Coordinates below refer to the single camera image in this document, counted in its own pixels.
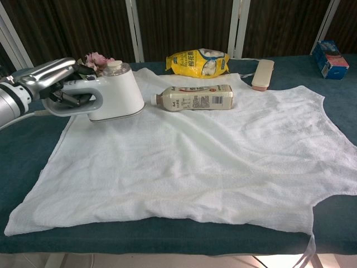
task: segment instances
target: blue box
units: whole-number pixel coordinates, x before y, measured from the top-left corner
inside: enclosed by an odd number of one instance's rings
[[[318,41],[312,56],[324,78],[341,80],[347,73],[349,65],[332,40]]]

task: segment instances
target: robotic arm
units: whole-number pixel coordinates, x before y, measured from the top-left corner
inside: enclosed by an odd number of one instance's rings
[[[28,111],[28,104],[50,98],[69,107],[79,107],[89,101],[91,94],[78,97],[61,91],[63,81],[73,73],[95,74],[92,68],[79,65],[73,58],[63,58],[42,64],[0,83],[0,127]]]

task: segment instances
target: garment steamer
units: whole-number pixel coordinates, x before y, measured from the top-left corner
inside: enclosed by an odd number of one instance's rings
[[[69,75],[88,75],[90,80],[64,82]],[[55,60],[0,83],[0,126],[23,115],[28,104],[42,99],[56,116],[88,114],[91,121],[135,115],[144,108],[139,87],[129,64],[108,63],[103,76],[73,58]]]

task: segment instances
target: plastic bottle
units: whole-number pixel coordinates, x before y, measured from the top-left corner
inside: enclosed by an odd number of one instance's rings
[[[160,95],[151,96],[151,104],[171,112],[180,110],[229,110],[232,108],[233,92],[229,85],[206,87],[169,87]]]

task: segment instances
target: floor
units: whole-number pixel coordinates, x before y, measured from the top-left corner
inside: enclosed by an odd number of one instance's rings
[[[266,267],[292,267],[301,255],[257,256]],[[0,254],[0,268],[45,268],[48,253]],[[357,255],[320,254],[322,266],[309,263],[307,268],[356,268]],[[92,254],[65,255],[61,268],[90,268]],[[251,256],[219,256],[179,254],[94,254],[93,268],[265,268]]]

